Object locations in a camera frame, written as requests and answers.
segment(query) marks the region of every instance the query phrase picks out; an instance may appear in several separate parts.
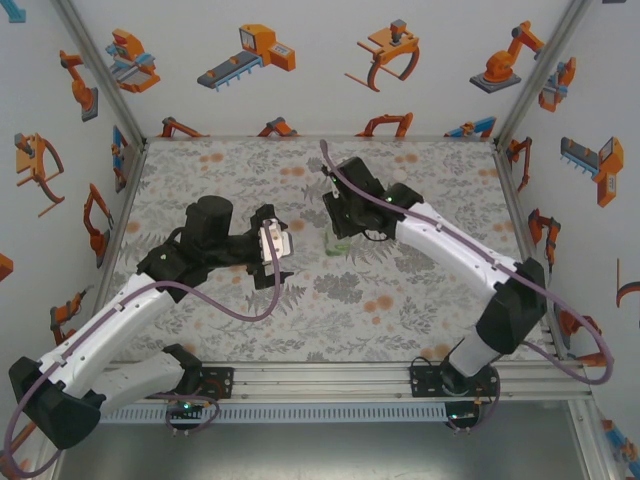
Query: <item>patterned table surface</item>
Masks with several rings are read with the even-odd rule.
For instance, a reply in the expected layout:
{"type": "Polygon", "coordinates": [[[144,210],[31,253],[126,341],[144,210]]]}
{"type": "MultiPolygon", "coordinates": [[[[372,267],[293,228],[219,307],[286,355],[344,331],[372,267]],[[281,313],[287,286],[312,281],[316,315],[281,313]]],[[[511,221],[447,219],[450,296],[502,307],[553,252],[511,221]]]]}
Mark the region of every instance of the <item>patterned table surface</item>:
{"type": "MultiPolygon", "coordinates": [[[[329,142],[332,158],[363,158],[383,184],[404,180],[445,218],[490,248],[520,258],[489,143],[329,142]]],[[[352,240],[344,257],[325,254],[329,225],[317,140],[157,141],[150,144],[109,289],[185,221],[203,195],[232,201],[231,233],[264,203],[289,224],[295,254],[277,311],[259,323],[226,317],[187,296],[147,326],[118,357],[138,361],[181,343],[205,361],[406,361],[442,358],[482,313],[464,283],[393,241],[352,240]]],[[[255,291],[243,268],[215,270],[200,290],[238,312],[259,313],[272,289],[255,291]]],[[[542,344],[536,328],[529,339],[542,344]]],[[[526,349],[511,358],[537,358],[526,349]]]]}

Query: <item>metal frame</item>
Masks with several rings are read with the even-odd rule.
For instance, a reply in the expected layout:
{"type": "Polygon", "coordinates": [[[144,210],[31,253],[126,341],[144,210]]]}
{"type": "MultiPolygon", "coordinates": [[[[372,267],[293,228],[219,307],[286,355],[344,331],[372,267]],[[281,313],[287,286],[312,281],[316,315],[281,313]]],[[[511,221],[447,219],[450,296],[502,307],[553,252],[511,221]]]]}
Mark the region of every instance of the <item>metal frame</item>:
{"type": "Polygon", "coordinates": [[[536,97],[544,87],[547,78],[551,72],[555,71],[560,54],[592,3],[593,0],[571,0],[502,126],[498,136],[498,147],[501,150],[507,148],[529,108],[536,103],[536,97]]]}
{"type": "MultiPolygon", "coordinates": [[[[500,179],[500,184],[504,193],[505,202],[507,203],[507,208],[511,215],[511,221],[513,222],[516,241],[518,242],[518,247],[520,247],[520,255],[522,258],[535,258],[535,246],[533,245],[533,240],[529,234],[529,227],[525,220],[527,216],[524,214],[522,205],[520,204],[520,199],[518,198],[518,191],[513,182],[513,177],[511,176],[509,160],[507,159],[505,150],[501,149],[499,145],[496,147],[496,151],[494,152],[494,159],[496,162],[496,169],[498,170],[498,178],[500,179]]],[[[560,359],[564,359],[566,358],[567,350],[562,343],[560,327],[558,326],[556,319],[553,317],[552,311],[553,308],[547,309],[547,313],[542,318],[541,324],[547,328],[548,333],[551,335],[554,347],[554,351],[552,353],[556,353],[560,359]]]]}
{"type": "MultiPolygon", "coordinates": [[[[120,368],[129,362],[112,363],[120,368]]],[[[564,362],[584,375],[580,362],[564,362]]],[[[221,403],[442,403],[462,397],[413,398],[408,362],[379,363],[205,363],[204,367],[232,367],[233,392],[221,403]]],[[[585,400],[588,385],[573,380],[547,361],[498,361],[501,401],[585,400]]],[[[145,400],[139,403],[157,404],[145,400]]]]}
{"type": "Polygon", "coordinates": [[[144,136],[142,135],[140,127],[122,98],[120,89],[117,87],[113,78],[111,78],[109,69],[100,55],[100,50],[98,50],[95,43],[93,43],[72,1],[51,0],[51,3],[67,32],[71,35],[73,42],[78,47],[85,66],[91,70],[91,73],[95,77],[103,98],[109,102],[118,120],[122,123],[122,128],[127,134],[126,137],[130,140],[130,143],[136,146],[136,149],[140,150],[144,145],[144,136]]]}
{"type": "Polygon", "coordinates": [[[595,400],[567,402],[577,447],[582,452],[585,478],[622,480],[600,423],[595,400]]]}
{"type": "Polygon", "coordinates": [[[118,260],[118,252],[120,251],[120,244],[122,243],[122,237],[124,237],[125,229],[127,228],[127,222],[129,215],[131,214],[131,208],[133,207],[133,201],[136,198],[136,191],[138,190],[138,182],[140,182],[140,176],[142,175],[142,169],[147,160],[147,152],[149,145],[145,144],[142,152],[137,153],[133,159],[133,167],[130,171],[129,178],[127,179],[126,197],[124,206],[120,212],[120,221],[111,235],[111,241],[107,247],[106,261],[104,263],[104,274],[98,287],[98,293],[96,296],[96,302],[93,306],[92,315],[98,313],[102,306],[107,301],[107,292],[109,290],[109,283],[111,283],[111,277],[113,276],[113,270],[116,268],[116,262],[118,260]]]}

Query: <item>metal bracket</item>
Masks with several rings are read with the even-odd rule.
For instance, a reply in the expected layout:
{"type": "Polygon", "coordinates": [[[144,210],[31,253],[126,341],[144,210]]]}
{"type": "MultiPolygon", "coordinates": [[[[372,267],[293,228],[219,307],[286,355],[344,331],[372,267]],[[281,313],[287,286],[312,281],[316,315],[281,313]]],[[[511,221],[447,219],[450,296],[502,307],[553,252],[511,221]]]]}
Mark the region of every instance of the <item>metal bracket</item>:
{"type": "Polygon", "coordinates": [[[463,395],[452,395],[442,383],[440,365],[416,365],[409,367],[411,381],[411,396],[413,398],[476,398],[494,397],[496,395],[496,380],[491,367],[484,367],[473,378],[477,385],[463,395]]]}
{"type": "Polygon", "coordinates": [[[204,367],[198,394],[213,397],[216,400],[231,398],[233,372],[234,369],[231,367],[204,367]]]}

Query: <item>small green object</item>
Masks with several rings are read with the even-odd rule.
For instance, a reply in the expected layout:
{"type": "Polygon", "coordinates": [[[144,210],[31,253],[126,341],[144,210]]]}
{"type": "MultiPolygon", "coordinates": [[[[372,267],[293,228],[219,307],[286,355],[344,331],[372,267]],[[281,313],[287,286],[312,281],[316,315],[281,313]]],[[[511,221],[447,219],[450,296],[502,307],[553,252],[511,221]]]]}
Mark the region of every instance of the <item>small green object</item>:
{"type": "Polygon", "coordinates": [[[324,231],[324,253],[329,257],[343,257],[351,249],[351,239],[349,237],[338,240],[331,227],[324,231]]]}

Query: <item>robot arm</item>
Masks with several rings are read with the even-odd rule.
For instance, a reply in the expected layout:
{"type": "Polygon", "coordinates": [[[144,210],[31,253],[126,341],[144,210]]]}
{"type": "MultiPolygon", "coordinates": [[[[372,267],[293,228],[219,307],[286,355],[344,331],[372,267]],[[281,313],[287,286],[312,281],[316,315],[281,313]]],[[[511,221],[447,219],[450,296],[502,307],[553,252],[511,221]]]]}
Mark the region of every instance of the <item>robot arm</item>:
{"type": "MultiPolygon", "coordinates": [[[[101,414],[154,393],[192,394],[198,388],[201,362],[179,345],[166,347],[144,362],[103,373],[144,326],[185,296],[176,288],[150,285],[170,280],[195,287],[215,268],[234,265],[247,265],[257,289],[275,285],[275,275],[265,275],[265,265],[272,262],[267,235],[273,239],[276,258],[285,257],[292,251],[291,238],[283,231],[287,225],[277,219],[272,205],[263,205],[251,217],[249,231],[228,235],[232,210],[228,200],[213,196],[190,205],[185,226],[151,250],[123,289],[73,337],[38,362],[22,357],[11,367],[9,377],[20,401],[45,372],[59,365],[24,408],[58,448],[83,440],[101,414]],[[145,287],[129,301],[131,294],[145,287]]],[[[280,281],[289,275],[282,272],[280,281]]]]}
{"type": "Polygon", "coordinates": [[[474,377],[491,362],[510,354],[546,313],[543,296],[495,268],[501,264],[544,286],[544,270],[534,259],[523,263],[485,247],[442,218],[422,196],[397,183],[387,190],[364,162],[351,158],[337,167],[342,176],[370,196],[409,210],[425,220],[406,216],[354,193],[334,173],[327,174],[332,192],[323,196],[338,238],[374,230],[430,256],[464,279],[478,295],[484,313],[473,332],[441,364],[443,385],[452,395],[466,393],[474,377]]]}
{"type": "Polygon", "coordinates": [[[538,59],[540,52],[542,51],[542,47],[544,47],[544,42],[538,39],[530,30],[531,22],[522,22],[516,28],[511,31],[511,36],[513,40],[511,41],[511,45],[509,45],[508,53],[513,57],[513,63],[518,59],[518,55],[520,54],[520,49],[522,45],[526,45],[535,53],[535,59],[538,59]]]}

